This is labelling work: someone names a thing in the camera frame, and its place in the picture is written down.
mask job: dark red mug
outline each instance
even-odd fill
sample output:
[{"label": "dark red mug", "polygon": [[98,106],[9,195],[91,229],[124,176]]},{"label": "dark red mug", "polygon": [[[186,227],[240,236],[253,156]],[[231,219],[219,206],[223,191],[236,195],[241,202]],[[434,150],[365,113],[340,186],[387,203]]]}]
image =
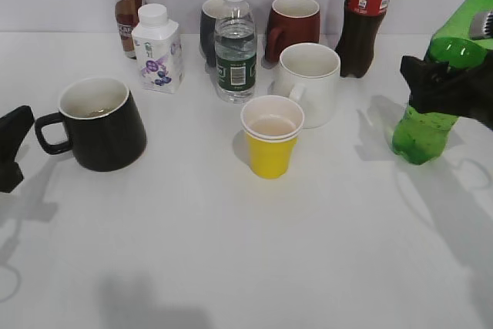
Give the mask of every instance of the dark red mug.
[{"label": "dark red mug", "polygon": [[274,0],[267,25],[265,59],[279,62],[280,53],[292,44],[318,42],[320,6],[314,0]]}]

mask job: mug handle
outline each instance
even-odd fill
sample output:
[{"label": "mug handle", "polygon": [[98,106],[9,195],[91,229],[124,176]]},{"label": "mug handle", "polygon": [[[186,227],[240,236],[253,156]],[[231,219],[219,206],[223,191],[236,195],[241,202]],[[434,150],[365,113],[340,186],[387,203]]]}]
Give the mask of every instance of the mug handle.
[{"label": "mug handle", "polygon": [[54,123],[61,123],[63,121],[62,115],[57,113],[52,113],[51,115],[40,117],[36,120],[34,124],[34,130],[36,133],[36,137],[38,138],[39,145],[43,148],[45,152],[48,154],[60,154],[67,152],[72,149],[72,141],[70,138],[59,144],[49,144],[42,133],[42,128],[48,125],[52,125]]},{"label": "mug handle", "polygon": [[307,87],[304,84],[297,83],[290,92],[289,99],[293,100],[296,103],[299,103],[305,94],[305,89]]},{"label": "mug handle", "polygon": [[277,40],[283,33],[283,29],[279,27],[274,27],[270,30],[269,35],[267,36],[267,47],[265,49],[265,59],[269,62],[276,62],[279,56],[276,55],[277,50]]}]

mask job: white mug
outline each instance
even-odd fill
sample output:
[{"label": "white mug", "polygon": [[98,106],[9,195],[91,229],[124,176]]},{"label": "white mug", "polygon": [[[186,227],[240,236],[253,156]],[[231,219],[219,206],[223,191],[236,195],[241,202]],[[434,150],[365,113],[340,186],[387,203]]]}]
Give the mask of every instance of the white mug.
[{"label": "white mug", "polygon": [[273,94],[297,102],[305,113],[305,128],[322,126],[334,114],[340,58],[328,46],[294,44],[279,57]]}]

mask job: black mug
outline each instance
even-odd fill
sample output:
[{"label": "black mug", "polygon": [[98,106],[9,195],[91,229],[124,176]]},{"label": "black mug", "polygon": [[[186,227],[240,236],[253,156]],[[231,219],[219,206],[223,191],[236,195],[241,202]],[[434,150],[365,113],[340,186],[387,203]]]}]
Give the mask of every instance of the black mug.
[{"label": "black mug", "polygon": [[214,29],[224,0],[208,0],[202,5],[200,14],[200,48],[206,56],[207,65],[216,67],[216,50],[214,48]]},{"label": "black mug", "polygon": [[[62,123],[68,140],[49,144],[42,128]],[[94,171],[121,169],[140,157],[147,144],[146,131],[123,83],[106,77],[84,79],[67,87],[59,111],[35,122],[39,144],[48,154],[73,151],[81,166]]]}]

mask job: cup rim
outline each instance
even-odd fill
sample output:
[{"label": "cup rim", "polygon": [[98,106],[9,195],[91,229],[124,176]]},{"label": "cup rim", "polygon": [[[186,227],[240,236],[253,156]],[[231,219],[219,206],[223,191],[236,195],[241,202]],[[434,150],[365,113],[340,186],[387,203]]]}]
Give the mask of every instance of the cup rim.
[{"label": "cup rim", "polygon": [[218,2],[219,0],[206,0],[203,4],[202,4],[202,12],[207,16],[207,17],[210,17],[210,18],[214,18],[216,19],[217,17],[214,17],[213,15],[210,15],[209,13],[207,13],[205,7],[208,5],[208,3],[212,3],[212,2]]},{"label": "cup rim", "polygon": [[[105,113],[104,115],[95,116],[95,117],[76,117],[76,116],[73,116],[73,115],[68,114],[67,112],[65,112],[62,109],[62,99],[63,99],[63,96],[70,89],[74,88],[77,85],[84,84],[84,83],[88,82],[89,80],[97,80],[97,79],[108,79],[108,80],[112,80],[112,81],[115,81],[115,82],[119,83],[121,86],[125,87],[125,91],[126,91],[125,99],[117,107],[115,107],[111,111]],[[82,121],[91,121],[91,120],[94,120],[94,119],[101,119],[103,117],[107,117],[107,116],[111,115],[112,113],[114,113],[115,111],[117,111],[118,109],[120,109],[126,103],[126,101],[129,99],[129,96],[130,96],[130,89],[129,89],[129,87],[124,82],[121,82],[120,80],[118,80],[118,79],[116,79],[116,78],[114,78],[112,76],[89,76],[89,77],[85,77],[84,79],[81,79],[81,80],[78,80],[76,82],[71,83],[70,85],[66,86],[62,90],[62,92],[60,93],[60,96],[59,96],[59,107],[58,108],[59,108],[59,112],[61,114],[63,114],[65,117],[69,117],[70,119],[77,119],[77,120],[82,120]]]},{"label": "cup rim", "polygon": [[[337,60],[337,66],[335,69],[333,69],[332,71],[330,71],[329,73],[325,73],[323,75],[318,75],[318,76],[307,76],[307,75],[301,75],[300,73],[297,73],[295,71],[292,71],[291,69],[288,69],[287,66],[284,64],[284,61],[283,61],[283,56],[289,52],[291,49],[295,49],[295,48],[300,48],[302,45],[315,45],[314,47],[315,48],[322,48],[324,50],[328,50],[332,55],[334,55],[336,57],[336,60]],[[297,44],[292,44],[290,46],[288,46],[287,48],[285,48],[279,55],[279,64],[284,68],[286,69],[286,71],[288,71],[289,73],[295,75],[295,76],[299,76],[299,77],[302,77],[304,79],[322,79],[324,77],[328,77],[328,76],[331,76],[333,75],[334,73],[336,73],[336,71],[340,68],[340,57],[339,55],[330,47],[326,46],[326,45],[323,45],[323,44],[319,44],[317,42],[300,42],[300,43],[297,43]]]},{"label": "cup rim", "polygon": [[284,17],[288,17],[288,18],[308,18],[308,17],[311,17],[311,16],[313,16],[313,15],[316,15],[318,12],[320,12],[320,4],[318,4],[318,2],[317,2],[316,0],[308,0],[308,1],[310,1],[310,2],[315,3],[315,5],[317,5],[317,10],[316,10],[315,12],[312,12],[312,13],[310,13],[310,14],[308,14],[308,15],[287,15],[287,14],[282,13],[282,12],[280,12],[279,10],[277,10],[277,9],[276,9],[275,4],[276,4],[276,2],[278,2],[278,1],[279,1],[279,0],[274,0],[274,1],[272,2],[272,5],[271,5],[271,6],[272,6],[272,10],[273,10],[273,11],[275,11],[278,15],[282,15],[282,16],[284,16]]},{"label": "cup rim", "polygon": [[[247,123],[245,123],[245,119],[243,118],[243,116],[244,116],[246,107],[248,107],[248,105],[251,102],[253,102],[255,100],[261,100],[261,99],[263,99],[263,100],[272,99],[272,97],[276,97],[275,99],[285,100],[285,101],[288,101],[290,104],[294,104],[297,107],[297,109],[301,112],[300,125],[291,133],[284,134],[284,135],[278,135],[278,136],[264,135],[264,134],[261,134],[261,133],[258,133],[256,131],[252,130],[250,127],[248,127]],[[254,139],[262,140],[263,142],[267,142],[267,143],[282,143],[282,142],[286,142],[286,141],[291,140],[294,137],[298,136],[298,134],[300,133],[300,131],[303,128],[303,125],[305,123],[305,112],[303,111],[301,106],[298,103],[294,102],[293,100],[286,98],[285,96],[276,96],[274,94],[271,94],[271,95],[266,95],[266,96],[258,96],[256,98],[253,98],[250,101],[248,101],[243,106],[243,108],[241,109],[240,119],[241,119],[241,126],[243,127],[243,130],[247,134],[252,136]]]}]

